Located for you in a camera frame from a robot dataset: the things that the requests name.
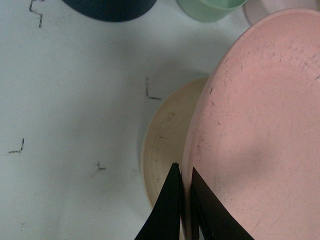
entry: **mint green cup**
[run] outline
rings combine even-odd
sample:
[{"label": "mint green cup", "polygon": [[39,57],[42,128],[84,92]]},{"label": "mint green cup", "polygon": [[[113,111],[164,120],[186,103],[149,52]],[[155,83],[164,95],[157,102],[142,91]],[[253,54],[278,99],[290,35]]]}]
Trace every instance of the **mint green cup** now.
[{"label": "mint green cup", "polygon": [[176,0],[182,10],[201,22],[216,22],[247,0]]}]

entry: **pink plate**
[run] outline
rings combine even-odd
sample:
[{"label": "pink plate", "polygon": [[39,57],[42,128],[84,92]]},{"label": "pink plate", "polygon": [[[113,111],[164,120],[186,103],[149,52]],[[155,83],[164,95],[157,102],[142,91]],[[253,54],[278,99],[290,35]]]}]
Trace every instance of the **pink plate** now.
[{"label": "pink plate", "polygon": [[233,44],[188,130],[187,200],[192,167],[255,240],[320,238],[319,12],[276,12]]}]

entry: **beige plate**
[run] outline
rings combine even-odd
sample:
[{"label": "beige plate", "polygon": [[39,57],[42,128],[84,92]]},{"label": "beige plate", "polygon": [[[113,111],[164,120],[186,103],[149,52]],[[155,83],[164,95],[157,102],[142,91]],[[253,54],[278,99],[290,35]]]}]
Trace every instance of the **beige plate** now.
[{"label": "beige plate", "polygon": [[151,120],[142,147],[141,170],[153,207],[172,163],[181,163],[191,117],[208,78],[179,88]]}]

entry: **white table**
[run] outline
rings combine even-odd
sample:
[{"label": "white table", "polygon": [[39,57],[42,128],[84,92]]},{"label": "white table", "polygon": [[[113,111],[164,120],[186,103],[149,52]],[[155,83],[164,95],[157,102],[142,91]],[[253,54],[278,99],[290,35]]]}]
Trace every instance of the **white table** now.
[{"label": "white table", "polygon": [[[38,28],[29,4],[0,8],[0,239],[133,240],[151,212],[148,123],[174,90],[212,73],[249,27],[243,9],[203,23],[158,0],[110,23],[35,1]],[[147,78],[161,100],[147,98]]]}]

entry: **pink bowl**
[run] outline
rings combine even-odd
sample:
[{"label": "pink bowl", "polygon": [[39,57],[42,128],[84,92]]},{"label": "pink bowl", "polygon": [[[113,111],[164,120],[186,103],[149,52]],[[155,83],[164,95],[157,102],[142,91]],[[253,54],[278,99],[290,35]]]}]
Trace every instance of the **pink bowl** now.
[{"label": "pink bowl", "polygon": [[[181,166],[195,167],[255,240],[320,236],[320,13],[283,10],[249,28],[207,81]],[[190,239],[190,214],[184,219]]]}]

